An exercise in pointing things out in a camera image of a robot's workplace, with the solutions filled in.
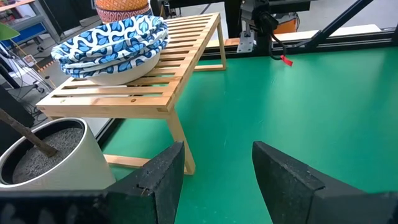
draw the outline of red tag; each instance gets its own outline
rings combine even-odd
[[[293,61],[287,59],[287,58],[285,57],[285,55],[281,55],[280,57],[281,57],[282,61],[283,61],[286,65],[288,65],[288,66],[290,66],[290,67],[293,65]]]

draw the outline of green table surface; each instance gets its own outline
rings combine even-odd
[[[177,113],[197,169],[184,177],[176,223],[272,223],[255,140],[367,192],[398,190],[398,48],[289,58],[293,67],[239,58],[192,75]],[[172,143],[164,120],[128,119],[104,153],[152,158]]]

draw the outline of stacked bowl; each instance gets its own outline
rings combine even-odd
[[[74,78],[119,85],[155,67],[168,34],[163,18],[134,16],[83,32],[54,47],[51,55]]]
[[[148,0],[95,0],[97,13],[105,23],[138,15],[152,15]]]

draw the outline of wooden slatted shelf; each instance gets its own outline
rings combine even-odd
[[[69,78],[37,104],[48,117],[166,119],[176,141],[185,142],[185,173],[193,174],[195,162],[174,106],[193,71],[225,70],[226,58],[220,14],[167,20],[170,43],[160,61],[142,78],[119,86],[98,86],[87,79]],[[220,65],[197,66],[217,29]],[[109,163],[139,167],[148,159],[106,155]]]

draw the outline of gray gravel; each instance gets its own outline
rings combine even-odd
[[[34,146],[18,162],[12,174],[13,183],[28,181],[55,167],[76,148],[82,137],[83,129],[80,128],[64,129],[46,137],[44,142],[58,150],[56,155],[48,158]]]

